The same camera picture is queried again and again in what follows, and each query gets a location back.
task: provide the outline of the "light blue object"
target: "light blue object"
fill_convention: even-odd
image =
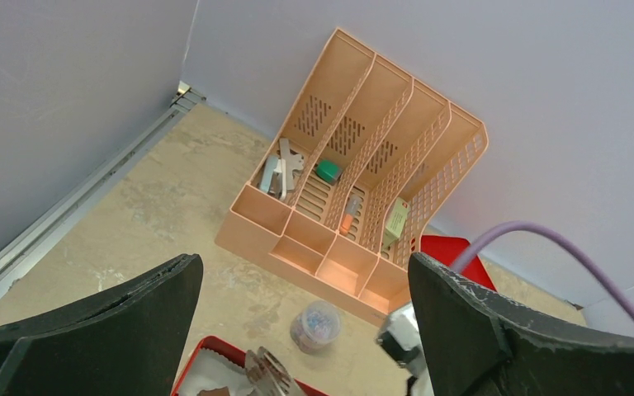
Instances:
[[[258,189],[268,194],[268,189],[271,188],[271,179],[273,178],[273,173],[276,171],[276,167],[278,166],[278,156],[277,155],[269,155],[266,158],[266,164],[263,166],[263,175],[261,176],[261,182],[258,183]]]

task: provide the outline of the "organizer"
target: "organizer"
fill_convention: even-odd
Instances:
[[[283,202],[257,188],[280,138],[305,158]],[[337,29],[215,242],[379,325],[409,301],[409,255],[421,251],[426,225],[487,144],[480,120]],[[335,186],[316,176],[320,159],[343,169]],[[351,194],[363,201],[343,236]],[[398,197],[409,204],[405,228],[383,251]]]

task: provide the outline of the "storage bin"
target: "storage bin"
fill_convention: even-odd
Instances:
[[[305,158],[284,202],[255,187],[280,138]],[[427,223],[487,143],[480,120],[337,29],[215,241],[380,324],[409,301],[409,255],[421,250]],[[320,159],[342,168],[336,185],[316,176]],[[338,226],[351,194],[363,201],[343,236]],[[382,251],[398,197],[409,204],[405,228]]]

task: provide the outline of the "clear plastic container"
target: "clear plastic container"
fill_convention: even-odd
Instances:
[[[304,353],[314,353],[329,345],[341,331],[338,310],[326,301],[315,301],[291,324],[291,338]]]

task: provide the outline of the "red tray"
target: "red tray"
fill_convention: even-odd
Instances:
[[[198,352],[200,349],[205,348],[211,351],[215,351],[222,356],[226,357],[232,363],[235,363],[239,367],[244,367],[244,357],[246,356],[246,352],[238,349],[232,344],[224,342],[215,336],[208,336],[203,338],[200,342],[198,342],[198,346],[196,346],[196,350],[193,351],[193,355],[191,355],[191,359],[188,359],[186,363],[186,367],[183,368],[183,372],[181,376],[178,377],[178,381],[173,386],[173,391],[171,391],[171,396],[178,396],[178,390],[181,388],[181,384],[183,383],[183,379],[186,378],[186,374],[191,369],[193,365],[193,361],[196,359]],[[297,381],[297,384],[302,388],[303,392],[307,394],[307,396],[328,396],[327,394],[323,394],[319,390],[312,389],[310,386]]]
[[[469,246],[470,242],[465,238],[439,237],[437,235],[422,236],[422,252],[427,253],[446,266],[451,266],[453,261]],[[497,291],[478,257],[473,259],[462,275],[478,285]]]

